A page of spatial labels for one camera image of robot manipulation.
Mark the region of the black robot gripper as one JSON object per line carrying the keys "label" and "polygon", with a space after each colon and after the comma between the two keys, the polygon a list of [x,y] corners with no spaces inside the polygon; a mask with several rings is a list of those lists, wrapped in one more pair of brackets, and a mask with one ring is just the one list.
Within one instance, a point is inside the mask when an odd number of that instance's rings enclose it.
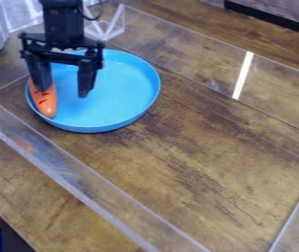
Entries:
{"label": "black robot gripper", "polygon": [[102,68],[105,45],[85,37],[84,21],[96,21],[84,14],[82,0],[38,0],[42,9],[44,32],[21,32],[19,51],[34,87],[45,92],[52,85],[50,63],[74,65],[78,97],[94,87],[97,70]]}

